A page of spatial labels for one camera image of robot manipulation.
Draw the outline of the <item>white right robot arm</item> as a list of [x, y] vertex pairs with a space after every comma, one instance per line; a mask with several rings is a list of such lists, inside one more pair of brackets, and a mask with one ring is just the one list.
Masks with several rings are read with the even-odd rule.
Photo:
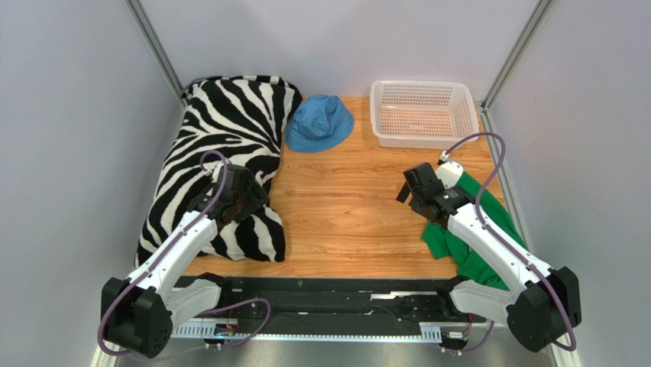
[[458, 275], [437, 290], [451, 313], [470, 313], [507, 326], [530, 352], [567, 336], [582, 321], [580, 284], [570, 268], [554, 268], [522, 247], [493, 221], [478, 198], [459, 185], [464, 170], [455, 161], [421, 163], [403, 172], [397, 201], [447, 229], [495, 271], [504, 289]]

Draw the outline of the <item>zebra striped pillow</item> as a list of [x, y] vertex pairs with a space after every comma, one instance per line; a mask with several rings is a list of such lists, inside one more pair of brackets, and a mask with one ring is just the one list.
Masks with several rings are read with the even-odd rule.
[[283, 133], [303, 96], [280, 76], [212, 76], [181, 96], [183, 119], [167, 152], [134, 255], [145, 263], [179, 225], [190, 201], [214, 193], [222, 161], [247, 168], [265, 193], [281, 163]]

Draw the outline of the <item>green t shirt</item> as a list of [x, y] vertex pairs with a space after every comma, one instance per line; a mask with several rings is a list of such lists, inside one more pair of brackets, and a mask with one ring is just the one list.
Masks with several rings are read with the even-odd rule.
[[514, 224], [486, 186], [471, 181], [465, 172], [455, 189], [461, 190], [461, 205], [446, 223], [429, 222], [423, 241], [435, 258], [451, 255], [460, 265], [458, 291], [483, 291], [493, 295], [492, 285], [518, 298], [536, 283], [526, 267], [529, 252]]

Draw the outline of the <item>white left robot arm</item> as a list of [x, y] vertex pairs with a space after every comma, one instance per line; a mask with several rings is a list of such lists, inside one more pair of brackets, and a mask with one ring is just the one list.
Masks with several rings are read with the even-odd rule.
[[174, 287], [199, 252], [225, 226], [241, 222], [270, 201], [252, 172], [223, 164], [217, 177], [190, 200], [169, 238], [126, 278], [110, 278], [102, 288], [99, 348], [110, 356], [137, 353], [152, 359], [169, 343], [174, 329], [217, 308], [228, 282], [202, 275]]

